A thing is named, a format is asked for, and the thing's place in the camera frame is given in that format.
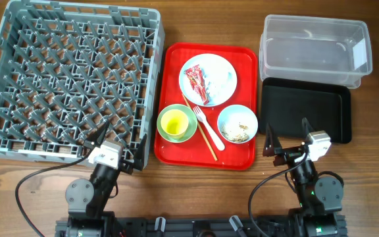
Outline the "green bowl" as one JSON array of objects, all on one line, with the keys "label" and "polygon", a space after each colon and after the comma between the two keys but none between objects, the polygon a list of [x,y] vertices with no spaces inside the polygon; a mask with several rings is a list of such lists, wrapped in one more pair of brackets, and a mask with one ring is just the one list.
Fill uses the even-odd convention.
[{"label": "green bowl", "polygon": [[[161,128],[161,117],[169,110],[171,109],[179,109],[188,116],[189,119],[189,126],[186,130],[186,133],[179,139],[173,139],[171,138],[162,128]],[[182,143],[187,140],[189,140],[196,132],[197,130],[197,118],[194,114],[194,112],[187,106],[182,104],[173,104],[165,107],[159,114],[159,117],[157,119],[157,131],[161,135],[162,138],[164,138],[168,142],[172,143]]]}]

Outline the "red snack wrapper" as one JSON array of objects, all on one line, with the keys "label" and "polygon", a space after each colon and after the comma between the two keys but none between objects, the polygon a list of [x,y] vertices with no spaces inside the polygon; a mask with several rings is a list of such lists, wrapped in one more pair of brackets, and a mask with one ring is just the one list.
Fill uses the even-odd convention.
[{"label": "red snack wrapper", "polygon": [[207,91],[203,79],[203,72],[200,65],[195,65],[185,70],[184,73],[189,79],[192,90],[200,96],[203,105],[208,104],[209,99],[207,97]]}]

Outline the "yellow cup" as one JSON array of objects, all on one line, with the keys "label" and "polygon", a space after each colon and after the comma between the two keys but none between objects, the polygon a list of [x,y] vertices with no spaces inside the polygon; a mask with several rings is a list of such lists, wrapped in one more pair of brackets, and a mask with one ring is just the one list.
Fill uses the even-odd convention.
[{"label": "yellow cup", "polygon": [[179,109],[171,109],[161,117],[161,128],[173,139],[181,138],[188,126],[188,116]]}]

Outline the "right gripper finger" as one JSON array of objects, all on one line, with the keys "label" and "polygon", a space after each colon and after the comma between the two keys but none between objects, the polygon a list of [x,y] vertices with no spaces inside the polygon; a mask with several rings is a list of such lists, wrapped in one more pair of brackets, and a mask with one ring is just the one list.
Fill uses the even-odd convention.
[{"label": "right gripper finger", "polygon": [[315,129],[311,126],[311,124],[309,123],[306,117],[302,119],[301,123],[302,123],[302,128],[305,134],[305,143],[311,144],[313,142],[313,135],[314,135]]},{"label": "right gripper finger", "polygon": [[263,156],[271,157],[281,153],[282,146],[270,123],[266,126],[266,139],[263,148]]}]

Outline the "wooden chopstick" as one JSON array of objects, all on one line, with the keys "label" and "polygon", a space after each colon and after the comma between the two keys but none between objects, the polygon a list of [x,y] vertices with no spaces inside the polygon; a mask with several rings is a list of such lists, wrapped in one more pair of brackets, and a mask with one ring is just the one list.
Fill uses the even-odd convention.
[{"label": "wooden chopstick", "polygon": [[[184,99],[187,107],[189,107],[192,110],[192,108],[191,108],[189,102],[187,101],[186,97],[184,96],[184,94],[182,94],[182,97],[183,97],[183,99]],[[201,135],[202,135],[205,143],[207,144],[207,147],[209,148],[209,151],[211,152],[211,155],[213,156],[214,160],[218,161],[218,158],[217,158],[217,156],[216,156],[216,154],[215,154],[212,146],[210,145],[210,142],[209,142],[208,138],[206,137],[206,135],[205,135],[205,133],[204,133],[204,131],[203,131],[203,129],[202,129],[202,127],[201,127],[198,119],[197,119],[197,127],[198,127],[198,130],[200,131],[200,133],[201,133]]]}]

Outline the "white tissue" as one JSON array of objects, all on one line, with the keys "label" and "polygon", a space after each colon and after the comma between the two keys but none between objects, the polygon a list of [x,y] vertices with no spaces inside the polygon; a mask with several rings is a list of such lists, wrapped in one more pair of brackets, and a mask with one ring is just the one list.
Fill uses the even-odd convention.
[{"label": "white tissue", "polygon": [[222,88],[226,87],[229,78],[232,76],[230,72],[218,72],[216,74],[208,74],[205,77],[206,91],[209,97],[216,97]]}]

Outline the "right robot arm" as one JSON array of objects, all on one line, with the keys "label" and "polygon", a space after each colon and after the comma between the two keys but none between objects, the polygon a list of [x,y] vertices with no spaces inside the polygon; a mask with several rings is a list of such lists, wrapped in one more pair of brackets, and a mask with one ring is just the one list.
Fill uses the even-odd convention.
[{"label": "right robot arm", "polygon": [[274,157],[274,166],[289,168],[290,184],[299,207],[290,209],[285,217],[268,219],[273,236],[347,236],[342,210],[344,181],[334,172],[317,172],[315,161],[331,146],[331,138],[323,130],[316,131],[306,118],[302,119],[305,141],[295,147],[283,148],[270,124],[266,126],[263,155]]}]

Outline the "light blue plate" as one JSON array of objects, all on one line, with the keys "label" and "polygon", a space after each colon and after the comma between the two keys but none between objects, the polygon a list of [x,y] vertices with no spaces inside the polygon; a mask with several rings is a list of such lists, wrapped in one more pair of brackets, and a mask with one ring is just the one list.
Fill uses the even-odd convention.
[{"label": "light blue plate", "polygon": [[238,77],[224,57],[204,53],[184,63],[178,81],[187,100],[199,106],[214,107],[230,99]]}]

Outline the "light blue bowl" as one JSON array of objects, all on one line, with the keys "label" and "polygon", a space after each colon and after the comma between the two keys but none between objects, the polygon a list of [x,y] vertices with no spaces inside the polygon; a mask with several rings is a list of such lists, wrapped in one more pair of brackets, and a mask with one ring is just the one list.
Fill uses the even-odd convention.
[{"label": "light blue bowl", "polygon": [[220,132],[219,126],[226,121],[246,121],[249,124],[250,127],[250,135],[251,138],[248,140],[252,140],[258,131],[258,120],[255,115],[255,113],[248,107],[243,106],[243,105],[229,105],[226,108],[224,108],[217,120],[217,126]]}]

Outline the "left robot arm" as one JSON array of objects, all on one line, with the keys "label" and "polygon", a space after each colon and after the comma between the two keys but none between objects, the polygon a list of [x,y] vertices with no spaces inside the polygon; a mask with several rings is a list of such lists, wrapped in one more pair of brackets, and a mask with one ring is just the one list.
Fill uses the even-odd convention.
[{"label": "left robot arm", "polygon": [[122,157],[123,148],[114,141],[106,140],[110,123],[106,122],[88,137],[84,146],[90,149],[88,159],[95,168],[89,179],[71,182],[65,193],[68,203],[68,220],[56,225],[56,236],[125,236],[126,229],[117,221],[112,211],[104,208],[113,189],[118,188],[119,174],[132,174],[144,167],[147,136],[140,141],[134,160]]}]

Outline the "rice and food scraps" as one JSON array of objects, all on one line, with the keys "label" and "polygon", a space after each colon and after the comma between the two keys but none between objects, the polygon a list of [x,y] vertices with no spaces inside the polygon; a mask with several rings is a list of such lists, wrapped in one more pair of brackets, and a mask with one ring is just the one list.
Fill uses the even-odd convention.
[{"label": "rice and food scraps", "polygon": [[246,121],[226,121],[220,126],[220,133],[230,142],[240,144],[251,138],[250,127]]}]

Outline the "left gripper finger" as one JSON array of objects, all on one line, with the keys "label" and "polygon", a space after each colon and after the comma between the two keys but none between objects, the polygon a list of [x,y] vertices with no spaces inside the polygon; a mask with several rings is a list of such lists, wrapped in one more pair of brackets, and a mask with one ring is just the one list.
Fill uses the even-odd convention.
[{"label": "left gripper finger", "polygon": [[84,140],[84,147],[95,148],[99,147],[105,140],[107,130],[109,129],[110,122],[107,121],[101,128],[98,128],[94,133]]},{"label": "left gripper finger", "polygon": [[147,135],[145,134],[139,143],[137,151],[134,153],[134,169],[142,171],[145,164],[145,145],[146,145]]}]

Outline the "white plastic fork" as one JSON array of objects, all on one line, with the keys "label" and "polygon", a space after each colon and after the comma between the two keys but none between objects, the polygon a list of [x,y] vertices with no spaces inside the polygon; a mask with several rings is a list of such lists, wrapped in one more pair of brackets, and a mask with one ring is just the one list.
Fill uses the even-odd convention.
[{"label": "white plastic fork", "polygon": [[207,121],[207,117],[204,114],[204,112],[200,109],[200,107],[194,106],[192,108],[193,112],[195,113],[195,116],[197,117],[198,121],[203,123],[205,128],[207,129],[207,132],[209,133],[210,137],[212,138],[212,141],[214,142],[216,148],[219,151],[223,151],[225,149],[225,145],[222,142],[222,140],[218,137],[216,132],[212,129],[211,125]]}]

